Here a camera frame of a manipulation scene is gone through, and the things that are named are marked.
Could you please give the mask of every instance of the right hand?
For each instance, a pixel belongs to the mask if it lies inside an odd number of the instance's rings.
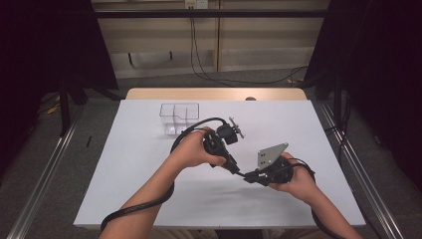
[[[288,152],[283,152],[282,157],[286,159],[294,158]],[[298,163],[294,159],[289,160],[289,162]],[[322,193],[308,171],[301,166],[294,167],[294,175],[290,182],[270,183],[268,186],[278,191],[289,192],[293,197],[307,204],[310,204],[316,196]]]
[[[204,135],[208,130],[211,130],[211,128],[205,126],[189,133],[171,152],[170,157],[175,157],[175,161],[183,168],[194,167],[206,162],[214,165],[222,165],[225,163],[226,158],[211,155],[205,151],[203,140]]]

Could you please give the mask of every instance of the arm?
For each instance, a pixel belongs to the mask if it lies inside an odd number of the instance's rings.
[[[285,158],[293,158],[289,153],[282,154]],[[362,238],[345,220],[338,209],[317,187],[308,171],[295,167],[295,174],[290,183],[270,183],[269,186],[278,191],[286,191],[293,197],[309,205],[319,221],[330,231],[343,238]]]
[[[204,130],[189,133],[164,160],[155,173],[122,206],[126,208],[162,197],[186,167],[208,162],[221,165],[224,157],[208,154],[202,145]],[[160,205],[133,212],[111,221],[101,235],[105,238],[147,238]]]

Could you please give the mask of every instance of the white tabletop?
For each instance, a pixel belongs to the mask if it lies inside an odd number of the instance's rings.
[[[99,227],[168,155],[175,136],[163,133],[159,110],[164,103],[198,103],[201,120],[233,117],[246,137],[227,148],[242,172],[257,167],[258,150],[288,142],[287,151],[316,172],[316,183],[348,222],[364,224],[311,102],[126,100],[120,103],[75,225]],[[207,125],[215,128],[220,123]],[[249,184],[225,169],[203,164],[179,175],[174,194],[161,207],[154,225],[251,229],[315,223],[311,209],[290,194]]]

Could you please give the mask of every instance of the black curtain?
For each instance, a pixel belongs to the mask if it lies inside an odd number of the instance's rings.
[[[34,125],[40,98],[57,92],[63,77],[117,89],[97,19],[76,12],[94,12],[91,1],[0,2],[1,174]]]
[[[422,7],[372,1],[347,67],[354,103],[422,190]]]

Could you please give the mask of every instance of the wrist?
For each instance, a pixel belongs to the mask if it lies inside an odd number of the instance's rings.
[[[303,199],[303,202],[309,205],[310,207],[318,206],[319,204],[323,203],[326,199],[325,194],[318,188],[314,188],[311,190],[309,195]]]
[[[183,160],[173,154],[170,154],[165,161],[163,162],[163,165],[168,166],[171,170],[174,170],[175,172],[179,173],[183,169],[185,169],[187,166],[183,164]]]

